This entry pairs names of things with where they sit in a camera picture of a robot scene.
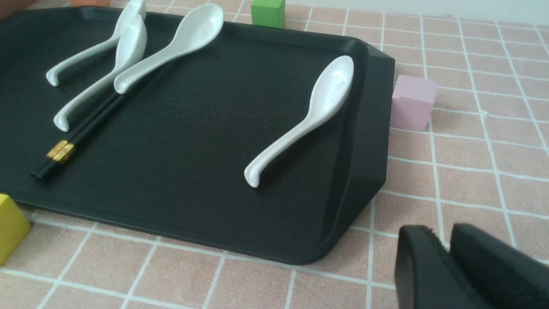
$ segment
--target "black tray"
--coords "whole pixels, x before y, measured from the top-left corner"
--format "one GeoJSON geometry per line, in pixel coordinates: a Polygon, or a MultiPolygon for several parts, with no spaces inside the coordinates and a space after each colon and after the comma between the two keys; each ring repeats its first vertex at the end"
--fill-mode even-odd
{"type": "MultiPolygon", "coordinates": [[[[50,9],[0,23],[0,191],[270,260],[323,257],[385,182],[394,59],[355,38],[225,23],[207,48],[135,89],[57,178],[37,183],[29,172],[65,136],[53,116],[112,69],[114,51],[61,76],[58,88],[45,73],[108,38],[119,13],[50,9]],[[245,166],[305,117],[317,77],[344,54],[355,61],[345,106],[249,187],[245,166]]],[[[148,14],[145,56],[180,20],[148,14]]]]}

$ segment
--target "yellow block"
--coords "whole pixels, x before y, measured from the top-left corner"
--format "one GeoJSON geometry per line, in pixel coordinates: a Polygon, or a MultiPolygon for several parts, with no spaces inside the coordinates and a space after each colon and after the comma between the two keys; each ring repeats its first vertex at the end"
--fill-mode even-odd
{"type": "Polygon", "coordinates": [[[0,266],[31,230],[31,225],[13,200],[0,194],[0,266]]]}

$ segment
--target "pink block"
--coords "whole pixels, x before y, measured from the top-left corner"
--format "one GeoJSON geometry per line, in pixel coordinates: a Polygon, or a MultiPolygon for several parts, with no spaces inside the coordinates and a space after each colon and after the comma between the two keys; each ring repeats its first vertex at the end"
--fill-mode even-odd
{"type": "Polygon", "coordinates": [[[391,126],[425,131],[436,100],[436,81],[399,75],[393,91],[391,126]]]}

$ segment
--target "green block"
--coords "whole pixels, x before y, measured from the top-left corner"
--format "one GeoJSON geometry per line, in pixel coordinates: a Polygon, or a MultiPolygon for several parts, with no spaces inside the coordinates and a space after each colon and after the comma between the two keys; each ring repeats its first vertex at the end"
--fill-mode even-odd
{"type": "Polygon", "coordinates": [[[251,4],[251,23],[257,26],[284,28],[285,0],[254,0],[251,4]]]}

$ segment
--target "chopsticks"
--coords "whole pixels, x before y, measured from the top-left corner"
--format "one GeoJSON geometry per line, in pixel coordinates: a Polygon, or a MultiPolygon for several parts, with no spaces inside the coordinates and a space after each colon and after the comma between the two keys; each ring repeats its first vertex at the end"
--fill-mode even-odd
{"type": "Polygon", "coordinates": [[[89,139],[113,111],[121,104],[126,96],[116,91],[109,95],[69,136],[57,143],[47,154],[46,159],[31,175],[41,181],[53,176],[63,164],[74,154],[79,145],[89,139]]]}

